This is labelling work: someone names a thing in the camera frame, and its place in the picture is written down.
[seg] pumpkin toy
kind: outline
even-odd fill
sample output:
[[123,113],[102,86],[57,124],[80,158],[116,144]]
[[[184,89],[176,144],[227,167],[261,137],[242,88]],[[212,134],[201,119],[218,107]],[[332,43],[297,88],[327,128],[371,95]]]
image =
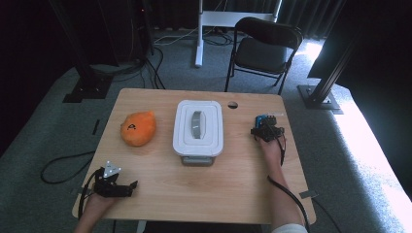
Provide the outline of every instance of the pumpkin toy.
[[127,116],[121,125],[120,133],[123,140],[130,146],[145,145],[155,134],[155,113],[148,111]]

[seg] wooden table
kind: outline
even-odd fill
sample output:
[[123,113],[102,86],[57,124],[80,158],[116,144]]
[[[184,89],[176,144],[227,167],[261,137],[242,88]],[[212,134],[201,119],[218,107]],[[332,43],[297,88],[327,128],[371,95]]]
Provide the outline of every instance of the wooden table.
[[[177,106],[182,100],[215,100],[223,111],[223,152],[210,167],[189,167],[172,146]],[[237,109],[230,109],[229,102]],[[156,132],[143,147],[120,137],[127,115],[153,110]],[[110,160],[121,167],[117,184],[139,181],[133,195],[121,200],[106,218],[197,222],[270,223],[267,171],[258,143],[250,134],[255,117],[272,113],[285,128],[284,173],[299,197],[307,184],[294,144],[283,100],[278,95],[126,88],[120,92],[90,164],[88,177]],[[310,198],[301,200],[313,223]],[[77,215],[78,203],[73,208]]]

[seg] metal stand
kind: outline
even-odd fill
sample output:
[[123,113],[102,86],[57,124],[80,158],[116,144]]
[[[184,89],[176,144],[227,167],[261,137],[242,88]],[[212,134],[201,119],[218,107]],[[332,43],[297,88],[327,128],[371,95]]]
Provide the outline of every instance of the metal stand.
[[67,51],[80,75],[80,79],[72,94],[66,95],[63,103],[80,103],[85,98],[106,98],[113,77],[99,77],[94,73],[62,3],[56,0],[49,0],[49,4],[61,26],[59,28],[61,30],[58,30],[61,42],[68,49]]
[[343,114],[340,106],[337,104],[332,93],[326,95],[325,98],[320,98],[322,101],[315,101],[313,96],[316,95],[315,90],[319,85],[299,85],[297,88],[300,95],[308,109],[318,109],[318,110],[332,110],[334,114]]

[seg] gray carpet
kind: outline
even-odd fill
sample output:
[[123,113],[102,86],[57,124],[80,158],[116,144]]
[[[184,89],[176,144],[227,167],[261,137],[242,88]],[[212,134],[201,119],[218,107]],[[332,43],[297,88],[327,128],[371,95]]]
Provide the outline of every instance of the gray carpet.
[[[179,32],[158,32],[156,36]],[[208,37],[221,41],[219,37]],[[167,89],[223,91],[230,46],[205,44],[203,66],[194,67],[193,40],[180,40],[157,46],[164,54],[158,73]],[[305,40],[292,65],[283,91],[292,132],[309,189],[338,223],[342,232],[412,231],[412,208],[409,198],[390,169],[379,145],[364,122],[350,92],[336,85],[332,93],[344,115],[331,111],[308,110],[297,90],[298,85],[316,84],[307,79],[313,58],[307,50],[322,42]],[[156,67],[160,52],[149,59]],[[120,68],[96,65],[112,72]],[[54,158],[95,150],[105,122],[109,118],[119,91],[124,87],[153,88],[153,71],[143,67],[133,74],[117,75],[106,99],[62,103],[79,76],[75,69],[58,79],[9,149],[0,158],[0,232],[71,232],[77,220],[72,207],[86,170],[61,184],[46,184],[40,172]],[[250,75],[236,75],[229,91],[276,93],[272,81]],[[50,180],[69,177],[82,167],[92,154],[67,159],[47,171]],[[312,232],[337,232],[326,212],[314,204],[317,221]],[[116,232],[135,232],[137,221],[120,220]],[[102,220],[95,232],[112,232],[112,221]]]

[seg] black cable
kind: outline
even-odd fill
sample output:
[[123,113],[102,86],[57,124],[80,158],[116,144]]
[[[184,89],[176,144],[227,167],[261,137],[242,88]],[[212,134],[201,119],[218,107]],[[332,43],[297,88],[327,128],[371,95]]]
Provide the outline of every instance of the black cable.
[[305,220],[305,228],[306,231],[309,233],[310,232],[310,225],[309,225],[309,218],[308,215],[306,214],[305,208],[303,207],[302,203],[299,201],[299,199],[296,198],[296,196],[293,195],[293,193],[291,193],[287,188],[285,188],[283,185],[275,182],[272,180],[272,178],[270,178],[270,176],[267,176],[267,179],[276,187],[278,187],[279,189],[281,189],[282,191],[284,191],[286,194],[288,194],[290,196],[291,199],[293,199],[293,201],[296,203],[296,205],[299,207],[299,209],[302,211],[303,214],[303,218]]
[[[222,37],[222,38],[224,38],[224,42],[223,43],[215,42],[215,41],[206,39],[207,37]],[[203,38],[203,41],[206,44],[209,44],[209,45],[212,45],[212,46],[222,46],[222,47],[224,47],[224,46],[233,45],[233,39],[230,36],[225,35],[223,33],[219,33],[218,35],[206,36],[206,37]]]
[[146,82],[145,82],[145,77],[143,77],[143,72],[140,72],[140,78],[142,78],[143,88],[146,88]]
[[113,220],[112,232],[116,232],[116,220]]
[[91,162],[91,159],[93,159],[93,158],[91,158],[85,165],[83,165],[83,166],[79,169],[79,171],[77,171],[77,172],[74,173],[72,176],[70,176],[70,177],[68,177],[68,178],[66,178],[66,179],[64,179],[64,180],[61,180],[61,181],[57,181],[57,182],[48,181],[48,180],[45,178],[45,172],[46,172],[46,170],[49,168],[50,165],[52,165],[54,162],[57,162],[58,160],[69,159],[69,158],[74,158],[74,157],[80,157],[80,156],[84,156],[84,155],[87,155],[87,154],[90,154],[90,153],[94,153],[94,152],[95,152],[95,150],[94,150],[94,151],[89,151],[89,152],[80,153],[80,154],[75,154],[75,155],[62,156],[62,157],[58,157],[58,158],[53,159],[53,160],[49,161],[49,162],[43,167],[43,169],[42,169],[42,171],[41,171],[41,173],[40,173],[40,179],[41,179],[44,183],[48,183],[48,184],[58,184],[58,183],[68,182],[68,181],[72,180],[74,177],[76,177],[79,173],[81,173],[81,172],[84,170],[84,168]]
[[312,200],[325,212],[327,217],[329,217],[330,221],[333,223],[335,226],[336,230],[341,233],[342,231],[340,230],[339,226],[337,225],[337,222],[333,219],[333,217],[330,215],[330,213],[325,209],[324,206],[321,205],[321,203],[318,202],[318,200],[315,199],[315,197],[312,197]]
[[160,54],[161,54],[161,57],[160,57],[160,61],[159,61],[159,63],[158,63],[158,65],[157,65],[157,67],[155,68],[154,67],[154,65],[152,64],[152,62],[148,59],[147,61],[148,61],[148,64],[152,67],[152,69],[154,70],[154,85],[155,85],[155,87],[157,88],[157,89],[159,89],[159,87],[158,87],[158,85],[157,85],[157,80],[159,81],[159,83],[160,83],[160,85],[161,85],[161,87],[163,88],[163,89],[166,89],[166,87],[164,86],[164,84],[163,84],[163,82],[161,81],[161,78],[160,78],[160,75],[158,74],[158,69],[159,69],[159,67],[160,67],[160,65],[161,65],[161,63],[163,62],[163,52],[160,50],[160,49],[158,49],[158,48],[155,48],[156,50],[158,50],[159,52],[160,52]]
[[[268,124],[267,121],[265,122],[266,126],[272,131],[273,135],[276,135],[275,131],[272,128],[272,125]],[[285,160],[285,153],[286,153],[286,139],[285,139],[285,134],[282,133],[282,136],[284,139],[284,146],[282,147],[281,142],[279,141],[279,137],[275,137],[276,141],[278,142],[279,148],[281,149],[281,166],[283,165],[283,162]]]
[[92,68],[96,74],[101,75],[110,75],[110,76],[117,76],[117,75],[129,75],[134,74],[142,69],[143,65],[139,63],[137,60],[134,60],[134,64],[130,67],[125,67],[123,69],[117,71],[103,71],[97,68]]
[[151,69],[150,69],[149,66],[147,66],[147,69],[148,69],[148,72],[149,72],[149,81],[150,81],[151,84],[152,84],[152,88],[155,88],[154,81],[152,80],[152,71],[151,71]]
[[95,174],[96,174],[96,171],[94,171],[93,174],[91,174],[91,176],[88,178],[88,180],[85,184],[85,187],[82,190],[82,195],[80,196],[80,200],[79,200],[78,220],[80,220],[80,218],[83,215],[83,205],[84,205],[85,200],[86,200],[86,193],[87,193],[87,190],[88,190],[88,185],[90,184],[91,179],[94,178]]
[[121,82],[126,82],[126,81],[129,81],[129,80],[132,80],[132,79],[134,79],[134,78],[138,77],[139,75],[142,75],[142,71],[141,71],[141,70],[140,70],[140,72],[139,72],[139,73],[137,73],[137,74],[135,74],[135,75],[133,75],[133,76],[130,76],[130,77],[124,78],[124,79],[122,79],[122,80],[115,80],[115,79],[113,79],[113,80],[112,80],[112,83],[121,83]]

